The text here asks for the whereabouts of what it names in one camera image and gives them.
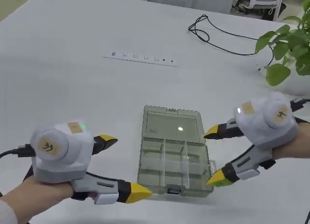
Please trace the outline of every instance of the plastic storage box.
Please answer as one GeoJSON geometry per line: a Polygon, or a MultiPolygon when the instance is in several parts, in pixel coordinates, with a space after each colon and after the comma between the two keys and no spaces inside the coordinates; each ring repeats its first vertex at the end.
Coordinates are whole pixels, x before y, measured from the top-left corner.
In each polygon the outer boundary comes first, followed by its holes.
{"type": "Polygon", "coordinates": [[[157,194],[206,197],[213,187],[199,112],[144,107],[138,183],[157,194]]]}

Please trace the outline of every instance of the black cable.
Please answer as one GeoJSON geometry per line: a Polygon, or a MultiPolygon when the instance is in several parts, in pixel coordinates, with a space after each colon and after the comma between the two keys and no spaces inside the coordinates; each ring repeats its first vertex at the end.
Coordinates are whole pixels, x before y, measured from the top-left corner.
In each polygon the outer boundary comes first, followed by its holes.
{"type": "MultiPolygon", "coordinates": [[[[229,35],[237,36],[237,37],[242,37],[242,38],[245,38],[245,39],[250,39],[250,40],[258,41],[258,39],[256,39],[256,38],[252,38],[252,37],[248,37],[248,36],[242,36],[242,35],[237,35],[237,34],[234,34],[234,33],[231,33],[231,32],[227,32],[227,31],[225,31],[225,30],[223,30],[223,29],[220,29],[220,28],[216,27],[216,26],[210,21],[210,19],[209,19],[209,17],[208,17],[207,15],[202,15],[201,17],[197,18],[196,21],[188,27],[188,30],[189,30],[191,33],[193,33],[194,35],[196,35],[201,41],[203,41],[203,42],[205,42],[205,43],[208,43],[209,45],[212,45],[213,47],[218,48],[218,49],[220,49],[220,50],[222,50],[222,51],[225,51],[225,52],[227,52],[227,53],[232,53],[232,54],[234,54],[234,55],[252,56],[252,55],[257,54],[257,52],[256,52],[256,53],[246,53],[246,54],[243,54],[243,53],[236,53],[236,52],[232,52],[232,51],[230,51],[230,50],[228,50],[228,49],[225,49],[225,48],[222,48],[222,47],[220,47],[220,46],[217,46],[217,45],[212,44],[212,43],[210,42],[210,35],[209,35],[206,31],[196,28],[197,24],[198,24],[199,22],[205,20],[205,19],[208,20],[208,22],[209,22],[215,29],[217,29],[217,30],[219,30],[219,31],[221,31],[221,32],[224,32],[224,33],[229,34],[229,35]],[[201,37],[197,32],[202,32],[202,33],[206,34],[208,38],[207,38],[207,39],[204,39],[204,38],[201,37]]],[[[271,60],[271,61],[269,62],[269,64],[268,64],[268,65],[270,65],[270,64],[272,63],[273,59],[274,59],[274,53],[273,53],[273,49],[272,49],[272,47],[270,46],[270,44],[268,44],[268,46],[269,46],[269,48],[270,48],[271,51],[272,51],[272,60],[271,60]]]]}

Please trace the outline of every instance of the table surface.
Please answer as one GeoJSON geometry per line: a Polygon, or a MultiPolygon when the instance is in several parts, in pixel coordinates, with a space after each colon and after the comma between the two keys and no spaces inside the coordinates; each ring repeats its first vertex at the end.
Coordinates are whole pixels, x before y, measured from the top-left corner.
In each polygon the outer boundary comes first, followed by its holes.
{"type": "MultiPolygon", "coordinates": [[[[94,135],[119,139],[93,157],[89,171],[136,181],[145,105],[199,111],[206,130],[230,119],[244,99],[267,95],[257,68],[269,62],[269,50],[242,57],[214,49],[187,31],[202,14],[219,28],[251,37],[281,26],[139,0],[29,0],[0,23],[1,151],[28,143],[37,124],[84,118],[94,135]],[[111,50],[170,56],[180,66],[102,57],[111,50]]],[[[255,41],[226,35],[207,22],[200,27],[214,44],[254,51],[255,41]]],[[[222,167],[249,142],[239,138],[208,146],[210,158],[222,167]]],[[[1,159],[1,190],[16,186],[30,163],[1,159]]],[[[215,189],[192,204],[145,200],[95,206],[91,199],[69,199],[31,223],[303,223],[309,182],[307,160],[280,160],[258,177],[215,189]]]]}

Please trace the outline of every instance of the hand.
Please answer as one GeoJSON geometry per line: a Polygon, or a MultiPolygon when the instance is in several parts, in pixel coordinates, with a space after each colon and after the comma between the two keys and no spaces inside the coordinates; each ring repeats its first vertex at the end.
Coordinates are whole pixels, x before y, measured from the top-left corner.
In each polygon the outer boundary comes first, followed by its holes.
{"type": "Polygon", "coordinates": [[[310,124],[300,123],[299,134],[289,143],[273,150],[273,159],[310,158],[310,124]]]}
{"type": "Polygon", "coordinates": [[[70,198],[73,192],[70,183],[45,184],[31,176],[0,200],[14,210],[18,224],[25,224],[33,216],[70,198]]]}

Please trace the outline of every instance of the outlet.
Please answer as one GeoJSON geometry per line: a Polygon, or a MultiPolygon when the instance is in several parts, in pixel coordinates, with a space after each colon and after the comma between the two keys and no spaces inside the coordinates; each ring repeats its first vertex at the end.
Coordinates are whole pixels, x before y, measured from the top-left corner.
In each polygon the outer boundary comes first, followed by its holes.
{"type": "Polygon", "coordinates": [[[121,52],[121,51],[112,51],[103,57],[132,61],[132,62],[139,62],[139,63],[150,63],[150,64],[166,65],[166,66],[173,66],[173,67],[178,66],[176,61],[169,57],[156,57],[156,56],[148,56],[148,55],[143,55],[143,54],[128,53],[128,52],[121,52]]]}

